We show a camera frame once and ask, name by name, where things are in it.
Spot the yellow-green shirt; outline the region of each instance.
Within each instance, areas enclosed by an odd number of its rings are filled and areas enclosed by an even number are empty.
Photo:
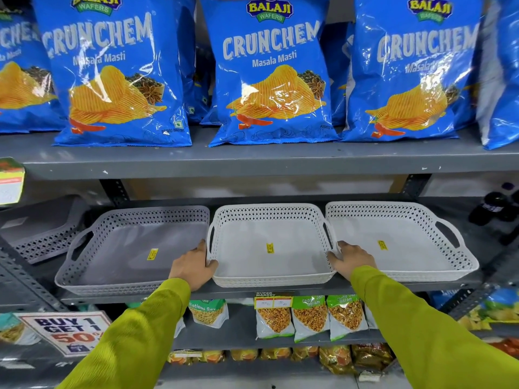
[[[351,284],[413,388],[519,387],[519,360],[479,340],[379,270],[357,268]],[[164,281],[140,307],[116,319],[56,389],[152,389],[190,296],[185,281]]]

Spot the person's right hand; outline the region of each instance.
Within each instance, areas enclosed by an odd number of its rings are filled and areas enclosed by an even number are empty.
[[[360,266],[377,268],[373,255],[368,254],[359,246],[352,246],[342,240],[338,244],[341,249],[342,260],[338,259],[333,252],[328,251],[328,261],[332,268],[348,281],[350,281],[353,271]]]
[[[211,280],[217,267],[217,260],[212,260],[205,266],[205,240],[202,239],[197,248],[186,252],[173,261],[168,278],[183,279],[189,284],[191,292],[193,292]]]

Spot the upside-down gray basket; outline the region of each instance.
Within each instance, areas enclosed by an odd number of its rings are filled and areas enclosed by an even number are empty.
[[[80,196],[62,196],[50,201],[0,212],[0,236],[29,263],[64,254],[85,228],[88,204]]]
[[[204,206],[111,210],[76,236],[55,282],[79,296],[151,293],[168,278],[173,260],[195,248],[208,228]],[[89,232],[92,239],[74,260]]]

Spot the plastic tray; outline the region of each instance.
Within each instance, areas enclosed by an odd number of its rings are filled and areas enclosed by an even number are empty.
[[[62,196],[0,212],[0,236],[29,263],[67,252],[76,235],[85,228],[90,209],[80,196]]]
[[[173,260],[195,248],[208,228],[204,206],[111,210],[76,236],[55,282],[80,296],[153,292],[168,278]],[[92,239],[73,260],[89,232]]]
[[[418,203],[329,202],[326,218],[338,240],[360,245],[397,281],[455,281],[479,268],[461,233]],[[459,247],[437,223],[451,230]]]
[[[220,287],[321,284],[335,273],[326,257],[335,234],[315,205],[222,206],[207,237]]]

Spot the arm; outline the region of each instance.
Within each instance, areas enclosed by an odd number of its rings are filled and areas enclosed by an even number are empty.
[[[517,387],[519,361],[489,346],[402,284],[370,266],[351,284],[414,388]]]
[[[126,310],[110,325],[57,389],[152,389],[190,295],[184,280],[164,281],[142,305]]]

